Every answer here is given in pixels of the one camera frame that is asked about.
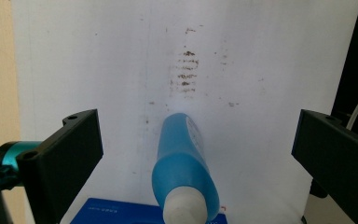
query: teal connector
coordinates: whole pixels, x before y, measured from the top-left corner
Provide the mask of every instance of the teal connector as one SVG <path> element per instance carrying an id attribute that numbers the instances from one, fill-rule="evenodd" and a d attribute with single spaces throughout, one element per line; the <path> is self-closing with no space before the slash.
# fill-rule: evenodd
<path id="1" fill-rule="evenodd" d="M 16 162 L 16 157 L 24 151 L 38 147 L 40 143 L 41 142 L 37 141 L 24 141 L 14 144 L 5 154 L 5 157 L 2 160 L 2 165 L 10 165 L 11 167 L 13 167 L 14 171 L 18 173 L 19 166 Z"/>

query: bottle label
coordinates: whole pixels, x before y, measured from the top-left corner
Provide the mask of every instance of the bottle label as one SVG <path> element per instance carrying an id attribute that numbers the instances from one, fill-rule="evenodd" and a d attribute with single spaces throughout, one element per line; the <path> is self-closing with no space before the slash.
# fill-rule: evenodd
<path id="1" fill-rule="evenodd" d="M 188 134 L 190 135 L 191 141 L 196 147 L 197 151 L 200 153 L 201 157 L 204 159 L 203 155 L 203 143 L 199 129 L 196 124 L 189 117 L 186 117 Z"/>

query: white paper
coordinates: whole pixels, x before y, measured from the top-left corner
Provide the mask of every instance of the white paper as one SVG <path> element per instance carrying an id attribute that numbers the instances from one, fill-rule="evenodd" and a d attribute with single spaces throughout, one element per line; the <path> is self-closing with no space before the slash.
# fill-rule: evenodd
<path id="1" fill-rule="evenodd" d="M 329 113 L 358 1 L 12 1 L 21 137 L 98 108 L 88 197 L 157 204 L 162 121 L 187 113 L 228 223 L 299 223 L 311 177 L 291 156 L 301 108 Z"/>

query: blue box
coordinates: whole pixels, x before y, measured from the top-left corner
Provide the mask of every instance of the blue box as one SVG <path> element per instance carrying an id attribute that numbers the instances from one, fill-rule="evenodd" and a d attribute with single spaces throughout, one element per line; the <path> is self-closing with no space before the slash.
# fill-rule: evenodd
<path id="1" fill-rule="evenodd" d="M 164 224 L 164 220 L 158 206 L 89 198 L 71 223 Z M 219 214 L 207 224 L 227 224 L 226 216 Z"/>

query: plastic bottle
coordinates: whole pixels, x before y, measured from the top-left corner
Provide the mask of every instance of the plastic bottle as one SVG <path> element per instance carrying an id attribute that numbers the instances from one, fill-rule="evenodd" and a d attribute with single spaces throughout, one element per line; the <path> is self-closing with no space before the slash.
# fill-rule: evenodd
<path id="1" fill-rule="evenodd" d="M 166 224 L 204 224 L 219 211 L 219 197 L 203 159 L 202 140 L 186 114 L 164 120 L 152 185 Z"/>

